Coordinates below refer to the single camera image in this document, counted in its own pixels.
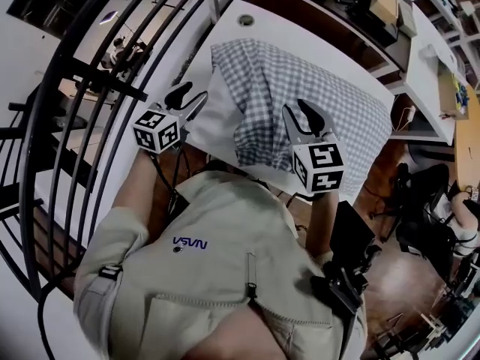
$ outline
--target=metal railing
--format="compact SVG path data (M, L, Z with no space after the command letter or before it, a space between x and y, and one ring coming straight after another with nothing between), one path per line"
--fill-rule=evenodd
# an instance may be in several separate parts
M46 70L43 81L35 98L33 107L31 108L31 115L28 120L25 140L21 152L20 166L23 167L23 170L21 172L19 191L19 223L22 235L21 247L23 255L25 257L29 289L33 297L37 300L39 300L41 295L41 286L35 261L35 218L33 216L33 208L35 205L34 192L36 167L38 166L38 161L41 158L41 156L39 156L39 151L41 148L40 140L42 138L39 136L48 132L48 130L46 129L46 124L48 123L46 114L49 112L47 110L47 106L49 105L50 101L49 99L57 92L63 78L71 78L73 75L82 77L82 81L77 87L77 93L75 95L75 98L73 99L70 105L70 109L67 112L65 126L61 133L58 150L55 156L55 163L52 171L52 182L50 186L48 204L48 227L46 228L48 235L48 247L46 250L46 254L48 256L48 273L49 276L52 278L58 274L60 269L65 269L72 261L79 259L79 257L81 257L81 255L83 254L84 247L82 246L82 240L83 230L86 227L86 212L89 207L90 196L95 185L95 180L97 179L98 166L100 164L102 154L104 153L104 147L107 143L107 138L110 135L110 131L113 128L116 116L119 114L119 110L122 107L125 98L129 96L132 97L133 100L131 101L130 106L127 109L126 115L122 120L120 129L116 134L112 150L109 153L108 159L106 161L106 168L104 170L104 174L100 178L100 190L98 191L94 203L93 216L91 219L91 225L88 234L88 241L90 241L90 239L92 238L95 229L98 209L101 204L101 197L105 189L105 184L107 183L107 176L111 169L113 158L115 157L115 153L119 147L119 143L123 136L125 128L130 121L131 114L139 101L146 101L147 95L143 90L146 88L146 85L151 79L153 73L155 72L155 69L158 67L162 58L167 53L167 50L169 49L173 41L178 37L180 31L183 29L185 24L205 0L196 0L195 4L193 4L189 8L189 10L184 13L184 16L182 17L180 23L175 27L172 34L166 40L165 44L155 56L155 59L150 64L150 67L146 72L145 77L139 83L138 88L133 87L134 80L136 79L142 66L149 59L154 45L158 42L161 35L166 31L167 27L172 23L178 13L182 11L182 8L190 0L181 0L170 12L168 17L162 22L160 27L154 33L151 40L148 42L148 44L146 44L146 48L143 50L143 53L135 62L134 66L130 69L130 73L128 74L128 77L124 82L117 78L117 75L121 70L122 64L126 62L126 58L131 54L131 51L135 47L137 41L140 39L141 34L146 30L147 26L152 22L160 9L165 6L168 0L159 0L158 3L151 9L151 11L140 23L137 30L132 34L131 39L128 41L128 44L125 47L125 52L123 52L122 56L115 64L114 68L106 75L104 73L101 73L100 70L98 70L98 65L100 64L101 59L107 52L108 47L118 34L120 28L125 24L128 17L130 17L131 14L134 12L135 8L138 7L138 5L142 2L142 0L132 0L132 2L125 8L125 10L121 13L120 17L115 21L112 28L109 30L101 45L98 47L97 52L94 54L94 57L92 58L90 64L85 64L82 61L75 59L74 54L78 46L80 45L82 39L85 37L86 32L95 23L98 15L109 1L110 0L88 0L82 10L78 13L70 28L65 33L64 39L58 46L58 49L56 50L52 61L50 62L49 67ZM215 7L215 5L218 6L218 1L214 4L210 4L210 7ZM212 19L215 14L218 18L218 12L215 13L213 11L211 13ZM54 228L56 197L59 189L60 171L62 170L62 155L66 151L65 147L67 145L67 141L74 124L75 116L80 107L80 104L82 103L83 96L86 93L87 88L89 87L89 83L92 81L100 83L103 88L91 112L73 168L70 189L68 193L68 200L66 204L63 244L61 247L63 251L63 260L61 265L58 265L58 263L55 261L53 253L54 246L58 244L54 239ZM102 106L104 105L109 90L111 89L117 91L119 95L112 106L112 111L109 114L109 118L101 135L100 142L97 145L97 151L95 153L90 173L88 175L88 181L85 186L85 196L82 200L82 208L80 210L79 216L78 236L76 237L76 241L74 243L75 252L73 255L71 255L69 251L69 246L71 243L70 229L72 215L74 212L74 199L77 190L77 184L79 182L80 164L83 162L83 159L85 157L86 149L89 145L89 139L92 135L95 122L98 120L98 116L100 114Z

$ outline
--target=gingham fabric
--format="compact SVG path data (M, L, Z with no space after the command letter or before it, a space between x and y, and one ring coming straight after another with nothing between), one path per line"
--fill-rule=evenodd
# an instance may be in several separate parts
M244 114L234 133L241 166L265 164L292 172L282 108L285 104L292 108L302 129L310 131L297 104L304 99L330 114L346 146L341 192L359 190L392 131L382 102L327 70L254 39L215 44L211 60Z

